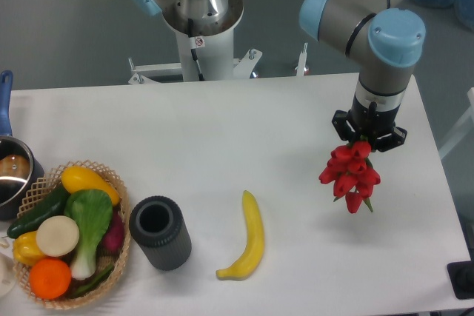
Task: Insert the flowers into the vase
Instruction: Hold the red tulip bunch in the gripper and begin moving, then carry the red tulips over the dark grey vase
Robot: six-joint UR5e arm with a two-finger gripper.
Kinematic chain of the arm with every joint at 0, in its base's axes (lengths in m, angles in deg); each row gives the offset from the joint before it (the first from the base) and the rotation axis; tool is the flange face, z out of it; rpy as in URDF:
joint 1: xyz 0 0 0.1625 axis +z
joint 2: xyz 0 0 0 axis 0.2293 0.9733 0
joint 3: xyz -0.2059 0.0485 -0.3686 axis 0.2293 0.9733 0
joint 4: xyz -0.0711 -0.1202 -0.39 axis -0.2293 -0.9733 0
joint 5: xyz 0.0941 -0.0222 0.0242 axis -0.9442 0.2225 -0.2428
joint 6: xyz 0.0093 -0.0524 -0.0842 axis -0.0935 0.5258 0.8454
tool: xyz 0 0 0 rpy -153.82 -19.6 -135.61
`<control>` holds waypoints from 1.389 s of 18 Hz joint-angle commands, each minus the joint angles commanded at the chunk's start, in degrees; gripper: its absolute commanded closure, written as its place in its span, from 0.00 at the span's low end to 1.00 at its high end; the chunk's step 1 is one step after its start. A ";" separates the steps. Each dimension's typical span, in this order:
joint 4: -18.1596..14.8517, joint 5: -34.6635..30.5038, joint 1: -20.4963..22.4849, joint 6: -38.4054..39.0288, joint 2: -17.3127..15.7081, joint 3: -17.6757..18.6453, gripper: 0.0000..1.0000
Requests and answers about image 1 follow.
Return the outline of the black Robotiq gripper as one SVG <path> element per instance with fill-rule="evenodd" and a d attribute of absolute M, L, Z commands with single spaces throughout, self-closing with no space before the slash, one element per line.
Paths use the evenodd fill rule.
<path fill-rule="evenodd" d="M 399 107 L 380 111 L 375 101 L 362 104 L 354 96 L 350 111 L 336 110 L 331 122 L 342 141 L 355 142 L 365 136 L 374 141 L 373 152 L 386 152 L 403 145 L 407 137 L 407 131 L 395 125 Z"/>

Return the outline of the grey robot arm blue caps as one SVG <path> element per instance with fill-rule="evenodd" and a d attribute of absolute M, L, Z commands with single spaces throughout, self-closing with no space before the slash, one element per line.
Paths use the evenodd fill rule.
<path fill-rule="evenodd" d="M 133 0 L 149 16 L 163 16 L 176 34 L 183 79 L 217 81 L 245 76 L 236 62 L 233 31 L 242 0 Z M 401 146 L 406 131 L 395 124 L 426 29 L 401 0 L 304 0 L 300 28 L 358 63 L 353 104 L 337 111 L 333 126 L 343 141 L 365 138 L 373 150 Z"/>

